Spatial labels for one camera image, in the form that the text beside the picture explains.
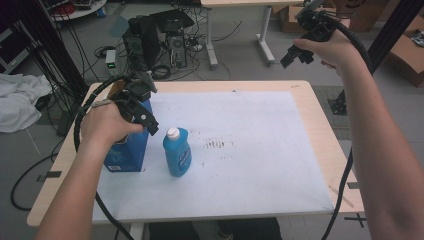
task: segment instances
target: blue box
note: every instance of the blue box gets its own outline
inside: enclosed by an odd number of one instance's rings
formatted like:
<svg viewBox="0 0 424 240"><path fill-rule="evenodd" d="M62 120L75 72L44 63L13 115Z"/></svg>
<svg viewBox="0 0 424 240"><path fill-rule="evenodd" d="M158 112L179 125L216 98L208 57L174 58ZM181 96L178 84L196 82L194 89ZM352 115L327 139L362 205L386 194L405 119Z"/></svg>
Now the blue box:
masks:
<svg viewBox="0 0 424 240"><path fill-rule="evenodd" d="M140 104L153 113L149 100ZM140 133L128 134L124 142L112 145L104 165L110 172L140 172L148 139L147 129Z"/></svg>

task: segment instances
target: wooden table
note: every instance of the wooden table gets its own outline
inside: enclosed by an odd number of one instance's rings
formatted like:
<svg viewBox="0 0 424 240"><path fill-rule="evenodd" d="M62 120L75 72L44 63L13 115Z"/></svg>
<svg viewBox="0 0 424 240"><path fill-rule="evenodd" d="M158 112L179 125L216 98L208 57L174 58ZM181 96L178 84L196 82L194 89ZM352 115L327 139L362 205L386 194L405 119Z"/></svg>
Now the wooden table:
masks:
<svg viewBox="0 0 424 240"><path fill-rule="evenodd" d="M93 91L98 84L93 85L90 88L90 91ZM334 136L334 133L322 111L318 100L315 97L315 94L306 81L201 81L201 82L159 82L156 83L157 88L160 93L206 93L206 92L232 92L232 91L256 91L256 92L289 92L294 99L294 102L298 108L300 118L303 122L304 129L307 133L307 136L310 141L311 149L315 155L316 161L319 165L319 169L322 172L324 178L325 187L327 187L328 194L331 198L333 204L335 204L337 199L337 189L338 185L346 165L346 158L343 154L343 151L340 148L340 145L337 139ZM55 163L52 166L51 171L61 171L62 174L59 178L48 178L43 185L43 188L40 191L40 194L28 216L28 224L31 226L38 226L44 217L45 212L47 211L51 201L54 198L58 188L60 187L64 177L66 176L73 159L75 157L75 149L73 145L73 129L70 130L70 134L65 139L65 142L59 152L58 157L56 158ZM146 174L142 173L108 173L105 174L106 178L115 178L116 174L128 174L126 179L131 179L133 177L137 178L138 175ZM348 183L356 182L356 178L353 174L349 175ZM115 181L109 181L108 184L114 185ZM119 207L113 204L110 207L112 214L119 213ZM341 205L340 212L363 212L363 204L360 197L358 189L350 189L346 187L343 202ZM219 219L220 217L225 218L225 214L218 214L216 216L183 216L179 218L175 215L170 215L171 217L167 218L165 215L160 217L155 216L143 216L131 218L131 219L120 219L119 216L116 216L119 220L124 222L131 222L131 234L140 235L143 229L143 223L153 222L153 221L163 221L164 219L171 220L196 220L196 219ZM99 217L99 213L93 215L93 223L104 223L105 220L102 217Z"/></svg>
<svg viewBox="0 0 424 240"><path fill-rule="evenodd" d="M230 6L251 6L251 5L264 5L266 6L264 12L264 22L260 34L256 34L258 44L267 58L267 65L270 66L275 62L275 58L269 49L265 37L268 30L268 22L271 15L272 5L276 4L297 4L303 3L301 0L201 0L202 5L207 9L207 33L206 33L206 49L208 51L209 62L211 69L218 65L218 60L215 55L215 50L212 45L212 8L216 7L230 7Z"/></svg>

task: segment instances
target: white bottle cap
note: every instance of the white bottle cap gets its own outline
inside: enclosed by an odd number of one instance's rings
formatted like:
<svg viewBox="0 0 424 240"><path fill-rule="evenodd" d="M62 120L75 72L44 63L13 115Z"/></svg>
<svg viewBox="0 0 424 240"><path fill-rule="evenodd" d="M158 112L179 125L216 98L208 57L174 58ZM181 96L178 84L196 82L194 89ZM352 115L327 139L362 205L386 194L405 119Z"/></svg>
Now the white bottle cap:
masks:
<svg viewBox="0 0 424 240"><path fill-rule="evenodd" d="M180 137L180 130L178 128L172 127L168 129L166 136L168 136L168 138L171 140L176 140Z"/></svg>

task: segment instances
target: cardboard box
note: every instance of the cardboard box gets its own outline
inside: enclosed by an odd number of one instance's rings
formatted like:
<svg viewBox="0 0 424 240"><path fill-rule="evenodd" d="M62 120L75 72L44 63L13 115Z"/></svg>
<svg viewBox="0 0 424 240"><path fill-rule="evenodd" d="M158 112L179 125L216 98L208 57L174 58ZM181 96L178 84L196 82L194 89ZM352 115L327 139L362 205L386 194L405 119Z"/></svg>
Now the cardboard box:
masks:
<svg viewBox="0 0 424 240"><path fill-rule="evenodd" d="M281 31L287 32L287 33L303 33L305 30L301 26L299 26L299 23L295 19L295 16L303 9L301 4L295 4L295 5L276 5L273 6L273 11L280 12L279 14L279 21L281 26ZM322 8L318 8L316 11L336 11L336 6L331 0L325 0L323 3Z"/></svg>
<svg viewBox="0 0 424 240"><path fill-rule="evenodd" d="M354 32L368 32L383 14L389 0L378 1L334 1L337 12L354 13L349 28Z"/></svg>
<svg viewBox="0 0 424 240"><path fill-rule="evenodd" d="M424 47L410 37L415 30L424 31L424 19L417 16L399 38L386 58L386 62L415 87L424 87Z"/></svg>
<svg viewBox="0 0 424 240"><path fill-rule="evenodd" d="M124 82L114 83L108 96L121 90L124 85ZM149 100L140 104L152 113ZM110 172L140 172L148 139L149 132L147 130L129 134L122 142L112 145L106 155L104 165Z"/></svg>

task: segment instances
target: label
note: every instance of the label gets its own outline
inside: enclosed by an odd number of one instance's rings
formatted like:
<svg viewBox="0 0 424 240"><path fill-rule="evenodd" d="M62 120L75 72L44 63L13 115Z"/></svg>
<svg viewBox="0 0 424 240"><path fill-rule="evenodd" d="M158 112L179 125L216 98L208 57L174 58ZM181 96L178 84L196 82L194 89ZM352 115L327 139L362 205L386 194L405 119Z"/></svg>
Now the label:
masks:
<svg viewBox="0 0 424 240"><path fill-rule="evenodd" d="M190 159L191 151L190 148L187 148L187 150L185 150L178 158L178 168L180 171L184 170L188 165L190 165Z"/></svg>
<svg viewBox="0 0 424 240"><path fill-rule="evenodd" d="M121 167L120 166L108 166L108 168L111 171L121 171Z"/></svg>

